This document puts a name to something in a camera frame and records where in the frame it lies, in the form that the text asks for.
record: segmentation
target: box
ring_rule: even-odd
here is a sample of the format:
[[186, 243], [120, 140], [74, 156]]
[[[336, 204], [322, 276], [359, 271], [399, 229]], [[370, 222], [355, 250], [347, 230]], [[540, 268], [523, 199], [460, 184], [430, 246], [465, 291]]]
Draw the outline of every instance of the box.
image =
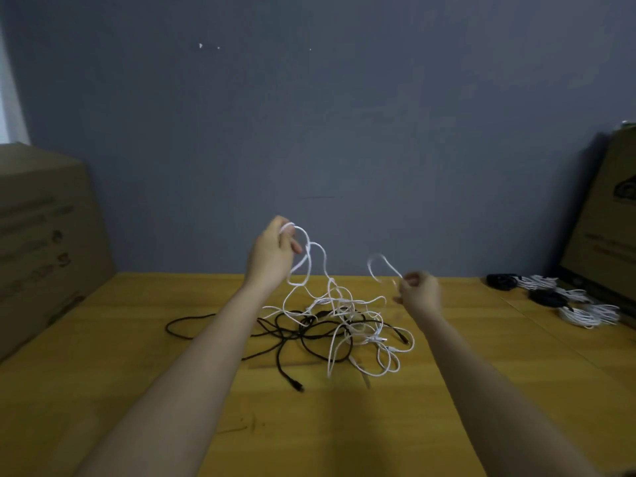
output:
[[612, 134], [608, 153], [557, 275], [636, 315], [636, 127]]
[[84, 164], [0, 145], [0, 359], [115, 274]]

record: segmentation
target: forearm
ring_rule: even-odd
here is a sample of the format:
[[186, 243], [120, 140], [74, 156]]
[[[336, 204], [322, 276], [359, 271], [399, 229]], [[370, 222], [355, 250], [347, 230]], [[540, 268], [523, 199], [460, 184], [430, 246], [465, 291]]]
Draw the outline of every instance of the forearm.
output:
[[598, 476], [548, 418], [442, 317], [424, 332], [484, 470], [494, 476]]
[[266, 296], [241, 288], [91, 452], [78, 475], [196, 475]]

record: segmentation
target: hand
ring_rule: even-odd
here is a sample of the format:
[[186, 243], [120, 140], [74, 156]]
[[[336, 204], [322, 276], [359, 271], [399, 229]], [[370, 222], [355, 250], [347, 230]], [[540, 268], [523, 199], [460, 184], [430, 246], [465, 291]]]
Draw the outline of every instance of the hand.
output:
[[276, 216], [269, 226], [256, 238], [247, 258], [245, 286], [253, 286], [270, 295], [291, 270], [294, 253], [301, 254], [302, 247], [294, 239], [296, 228], [288, 226], [289, 219]]
[[440, 284], [435, 276], [425, 271], [409, 273], [399, 285], [396, 303], [403, 304], [414, 320], [441, 317]]

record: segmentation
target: wooden tabletop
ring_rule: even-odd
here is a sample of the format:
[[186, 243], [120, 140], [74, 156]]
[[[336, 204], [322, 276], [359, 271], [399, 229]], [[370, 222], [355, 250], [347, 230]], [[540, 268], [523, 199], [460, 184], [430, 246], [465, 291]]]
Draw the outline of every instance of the wooden tabletop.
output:
[[[69, 475], [187, 342], [167, 335], [172, 319], [215, 312], [238, 275], [119, 274], [0, 366], [2, 475]], [[337, 277], [355, 297], [390, 296], [393, 285]], [[312, 291], [325, 279], [313, 277]], [[445, 315], [472, 344], [604, 471], [636, 464], [636, 331], [587, 330], [478, 279], [443, 279]], [[270, 303], [280, 305], [288, 287]], [[290, 300], [304, 309], [310, 298]], [[483, 475], [424, 337], [390, 303], [387, 322], [414, 332], [399, 373], [363, 378], [348, 363], [331, 378], [298, 342], [279, 375], [274, 354], [241, 364], [200, 475]], [[205, 321], [176, 329], [195, 335]], [[250, 339], [245, 354], [273, 345]], [[315, 342], [326, 352], [328, 342]], [[354, 357], [370, 371], [375, 352]]]

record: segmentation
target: printed symbol on box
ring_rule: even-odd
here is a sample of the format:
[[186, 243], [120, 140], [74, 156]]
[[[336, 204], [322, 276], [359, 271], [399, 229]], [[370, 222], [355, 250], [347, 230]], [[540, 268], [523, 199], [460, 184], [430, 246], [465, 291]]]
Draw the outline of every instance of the printed symbol on box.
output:
[[69, 264], [71, 264], [71, 258], [69, 257], [69, 253], [67, 252], [63, 252], [61, 253], [58, 257], [57, 260], [60, 262], [60, 264], [58, 264], [58, 266], [60, 266], [61, 268], [63, 268], [64, 266], [68, 266]]
[[622, 183], [616, 184], [614, 188], [614, 197], [622, 200], [630, 200], [636, 202], [636, 176], [630, 177]]
[[62, 234], [61, 231], [59, 230], [55, 230], [52, 232], [51, 234], [51, 240], [55, 243], [55, 244], [59, 244], [62, 242], [62, 239], [64, 239], [64, 235]]

